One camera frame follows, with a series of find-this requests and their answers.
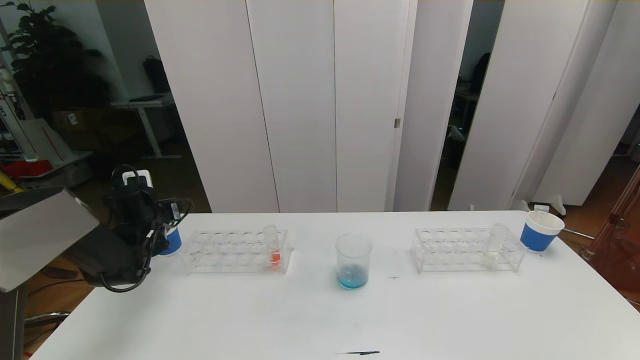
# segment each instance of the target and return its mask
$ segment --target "green leaves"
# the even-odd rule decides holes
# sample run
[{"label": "green leaves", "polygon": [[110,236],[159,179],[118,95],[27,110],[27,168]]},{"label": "green leaves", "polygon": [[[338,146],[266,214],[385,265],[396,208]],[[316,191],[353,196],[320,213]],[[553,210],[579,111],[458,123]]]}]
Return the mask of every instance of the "green leaves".
[{"label": "green leaves", "polygon": [[46,16],[49,15],[50,13],[56,11],[56,7],[51,5],[50,7],[46,8],[46,9],[42,9],[40,10],[40,15]]},{"label": "green leaves", "polygon": [[32,111],[48,118],[52,110],[69,106],[108,104],[109,84],[91,71],[100,51],[85,49],[73,31],[57,24],[55,6],[34,10],[29,4],[18,0],[0,6],[15,6],[24,15],[2,50],[19,55],[12,62],[13,76]]}]

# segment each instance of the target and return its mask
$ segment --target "test tube rack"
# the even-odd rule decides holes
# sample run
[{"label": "test tube rack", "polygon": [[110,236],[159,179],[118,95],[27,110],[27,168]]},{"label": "test tube rack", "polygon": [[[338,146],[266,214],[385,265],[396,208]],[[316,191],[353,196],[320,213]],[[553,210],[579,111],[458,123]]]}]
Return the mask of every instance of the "test tube rack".
[{"label": "test tube rack", "polygon": [[293,248],[287,230],[278,230],[278,254],[262,231],[195,231],[183,244],[181,257],[193,273],[272,272],[284,274]]},{"label": "test tube rack", "polygon": [[474,229],[416,229],[411,256],[418,273],[513,271],[527,249],[504,225]]}]

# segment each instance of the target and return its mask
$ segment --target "robotic arm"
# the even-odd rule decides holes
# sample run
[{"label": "robotic arm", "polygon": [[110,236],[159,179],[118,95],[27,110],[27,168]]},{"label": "robotic arm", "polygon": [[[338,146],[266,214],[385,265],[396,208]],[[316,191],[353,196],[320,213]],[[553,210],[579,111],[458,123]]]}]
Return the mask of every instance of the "robotic arm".
[{"label": "robotic arm", "polygon": [[[134,177],[122,180],[123,170]],[[168,247],[166,232],[193,206],[187,199],[158,199],[146,178],[124,165],[103,197],[110,224],[64,188],[44,188],[0,198],[0,291],[27,281],[56,256],[75,263],[85,280],[114,292],[137,288],[151,271],[151,257]],[[179,217],[177,207],[185,214]],[[126,288],[115,286],[132,284]]]}]

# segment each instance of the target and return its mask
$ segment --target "black cable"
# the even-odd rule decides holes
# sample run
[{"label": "black cable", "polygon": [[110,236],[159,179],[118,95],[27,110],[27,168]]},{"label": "black cable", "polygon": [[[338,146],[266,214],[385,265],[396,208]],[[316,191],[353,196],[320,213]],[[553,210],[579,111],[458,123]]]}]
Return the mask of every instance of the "black cable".
[{"label": "black cable", "polygon": [[160,226],[156,226],[156,228],[154,229],[154,235],[153,238],[151,240],[151,244],[149,246],[148,249],[148,254],[147,254],[147,258],[145,259],[145,264],[142,267],[142,274],[140,275],[140,279],[138,279],[138,281],[131,285],[128,288],[124,288],[124,289],[118,289],[118,288],[114,288],[112,285],[110,285],[105,279],[104,279],[104,274],[100,273],[100,281],[102,283],[102,285],[104,286],[105,289],[112,291],[114,293],[126,293],[128,291],[131,291],[135,288],[137,288],[138,286],[140,286],[142,284],[142,282],[145,280],[145,278],[147,277],[147,274],[149,273],[149,265],[151,264],[151,253],[153,251],[154,246],[156,246],[156,240],[157,240],[157,236],[158,233],[160,232]]},{"label": "black cable", "polygon": [[36,289],[36,290],[33,290],[33,291],[32,291],[32,292],[30,292],[30,293],[29,293],[29,295],[27,295],[27,296],[28,296],[28,297],[30,297],[30,296],[32,296],[33,294],[38,293],[38,292],[40,292],[40,291],[42,291],[42,290],[44,290],[44,289],[46,289],[46,288],[50,288],[51,286],[54,286],[54,285],[58,285],[58,284],[65,284],[66,282],[77,282],[77,281],[84,281],[84,279],[64,280],[64,281],[54,282],[54,283],[52,283],[52,284],[48,284],[48,285],[42,286],[41,288],[38,288],[38,289]]},{"label": "black cable", "polygon": [[134,174],[136,174],[136,180],[137,180],[138,186],[139,186],[141,184],[140,175],[138,174],[138,171],[136,170],[136,168],[134,168],[134,167],[132,167],[131,165],[128,165],[128,164],[118,165],[113,169],[113,171],[111,172],[111,184],[113,186],[115,186],[117,184],[116,182],[114,182],[113,176],[115,174],[120,174],[122,176],[123,173],[122,172],[118,172],[118,169],[123,168],[123,167],[131,170]]},{"label": "black cable", "polygon": [[176,201],[177,202],[178,201],[188,201],[189,202],[189,207],[186,210],[184,210],[184,214],[179,219],[175,220],[176,223],[174,223],[173,221],[170,223],[171,227],[178,226],[178,224],[180,224],[184,220],[184,218],[186,218],[187,215],[189,215],[191,210],[195,207],[195,205],[193,204],[193,200],[188,199],[188,198],[180,198],[180,199],[176,199]]}]

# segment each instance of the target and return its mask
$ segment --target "clear test tube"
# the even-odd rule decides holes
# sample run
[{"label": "clear test tube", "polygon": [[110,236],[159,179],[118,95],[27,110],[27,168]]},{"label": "clear test tube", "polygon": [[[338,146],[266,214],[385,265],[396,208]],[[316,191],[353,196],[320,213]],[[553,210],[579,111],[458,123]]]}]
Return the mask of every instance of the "clear test tube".
[{"label": "clear test tube", "polygon": [[264,234],[264,242],[269,252],[269,260],[271,264],[280,263],[280,243],[278,242],[278,228],[275,225],[267,225],[262,230]]}]

